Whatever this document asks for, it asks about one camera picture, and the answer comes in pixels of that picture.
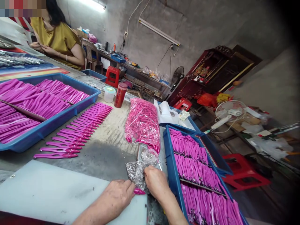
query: yellow blouse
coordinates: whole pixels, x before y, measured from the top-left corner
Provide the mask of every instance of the yellow blouse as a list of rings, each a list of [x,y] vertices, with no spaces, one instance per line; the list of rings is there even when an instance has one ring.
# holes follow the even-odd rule
[[[31,17],[31,26],[40,37],[40,42],[42,45],[48,45],[55,51],[60,52],[64,55],[73,57],[71,49],[76,43],[81,45],[77,35],[70,29],[67,24],[63,22],[56,26],[52,31],[48,31],[44,27],[42,17]],[[53,55],[51,55],[51,58],[74,69],[81,69],[81,66],[67,62],[65,59]]]

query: white fan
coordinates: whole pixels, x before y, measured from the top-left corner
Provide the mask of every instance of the white fan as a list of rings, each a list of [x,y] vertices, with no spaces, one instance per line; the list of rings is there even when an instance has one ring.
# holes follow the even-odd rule
[[[221,103],[216,109],[216,117],[217,119],[220,119],[220,121],[212,125],[211,130],[217,129],[224,123],[236,122],[239,119],[242,119],[247,113],[246,108],[247,106],[244,103],[236,100]]]

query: gray concrete wall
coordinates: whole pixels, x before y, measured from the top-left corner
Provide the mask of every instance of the gray concrete wall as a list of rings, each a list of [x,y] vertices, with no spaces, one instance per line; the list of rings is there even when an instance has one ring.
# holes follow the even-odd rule
[[[296,47],[290,46],[255,74],[244,76],[240,87],[226,93],[269,112],[280,125],[294,123],[300,120],[297,59]]]
[[[91,8],[89,1],[59,0],[58,4],[73,28],[88,28],[99,42],[109,42],[109,48],[116,43],[119,50],[128,19],[140,0],[104,1],[104,13]],[[123,53],[141,67],[155,70],[170,42],[138,23],[147,2],[144,0],[131,17]],[[240,44],[267,62],[289,45],[287,31],[272,6],[263,0],[150,0],[141,18],[181,42],[172,57],[171,74],[178,66],[184,66],[187,73],[203,50],[217,45]],[[158,71],[169,77],[169,53]]]

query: electric fan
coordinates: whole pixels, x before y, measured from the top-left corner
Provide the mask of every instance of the electric fan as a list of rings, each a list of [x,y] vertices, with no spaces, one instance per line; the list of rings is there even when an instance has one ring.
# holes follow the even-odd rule
[[[183,67],[183,66],[179,66],[179,67],[175,70],[175,72],[174,72],[174,74],[173,74],[173,77],[172,77],[172,81],[171,81],[171,83],[173,83],[174,85],[173,85],[173,87],[171,88],[170,93],[171,93],[172,91],[174,91],[174,89],[176,88],[176,86],[179,84],[180,80],[184,78],[184,74],[183,74],[183,73],[184,73],[184,67]]]
[[[216,117],[217,119],[220,119],[220,121],[212,125],[211,130],[217,129],[218,127],[222,126],[224,123],[236,122],[239,119],[242,119],[247,113],[246,108],[247,106],[244,103],[236,100],[231,100],[231,101],[226,101],[221,103],[216,109]]]

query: hand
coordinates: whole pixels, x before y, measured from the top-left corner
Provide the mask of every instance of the hand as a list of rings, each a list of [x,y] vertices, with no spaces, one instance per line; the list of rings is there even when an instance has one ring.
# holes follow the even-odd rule
[[[36,51],[44,52],[44,50],[42,50],[42,47],[39,42],[32,42],[29,46]]]
[[[149,166],[144,170],[145,174],[145,182],[150,193],[155,197],[160,204],[162,204],[162,200],[166,199],[167,196],[172,192],[169,188],[166,175],[163,171]]]
[[[101,223],[117,218],[134,197],[135,184],[130,180],[114,180],[106,187],[93,205],[100,211]]]
[[[58,51],[55,51],[53,48],[50,48],[49,46],[41,45],[41,47],[49,55],[55,55],[57,57],[59,57],[59,55],[60,55],[60,53]]]

